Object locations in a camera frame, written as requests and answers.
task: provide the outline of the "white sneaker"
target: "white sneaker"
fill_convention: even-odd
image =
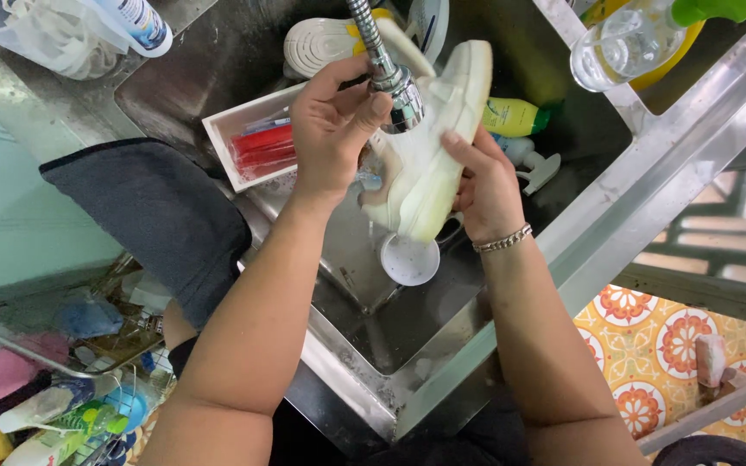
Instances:
[[[381,130],[370,138],[385,165],[382,187],[359,196],[361,209],[376,223],[401,236],[433,240],[457,195],[462,165],[442,148],[446,129],[473,141],[491,89],[492,52],[485,41],[456,46],[439,77],[420,77],[417,85],[425,116],[402,134]]]
[[[414,76],[436,76],[422,51],[393,21],[385,8],[372,11],[379,35],[395,63],[407,66]],[[352,19],[306,19],[293,26],[284,39],[284,58],[296,72],[312,78],[331,61],[366,53]]]

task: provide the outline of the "orange floral tile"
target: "orange floral tile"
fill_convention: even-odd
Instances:
[[[636,440],[699,407],[699,335],[723,335],[728,364],[746,372],[746,322],[645,293],[609,285],[575,326]],[[746,407],[699,433],[746,442]]]

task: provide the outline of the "fingernail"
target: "fingernail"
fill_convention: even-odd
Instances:
[[[456,144],[459,141],[462,141],[462,136],[460,136],[453,130],[446,129],[445,132],[442,133],[443,143]]]
[[[390,110],[390,102],[387,101],[387,97],[383,93],[377,92],[373,94],[373,102],[370,103],[370,107],[377,115],[383,115]]]

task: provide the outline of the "faucet spout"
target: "faucet spout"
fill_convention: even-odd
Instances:
[[[347,6],[373,64],[370,85],[374,90],[387,92],[393,98],[390,119],[381,128],[389,134],[399,134],[416,127],[424,117],[424,105],[410,69],[395,64],[390,58],[379,35],[379,27],[370,13],[368,0],[347,0]]]

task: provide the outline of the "hand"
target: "hand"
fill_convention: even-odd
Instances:
[[[368,66],[367,56],[330,63],[316,73],[290,107],[298,159],[294,196],[330,212],[353,182],[361,148],[393,106],[387,93],[370,94],[367,81],[338,91],[342,82],[367,73]]]
[[[525,218],[514,165],[482,124],[473,146],[452,131],[442,135],[442,145],[465,166],[453,209],[464,215],[462,224],[471,241],[484,245],[523,228]]]

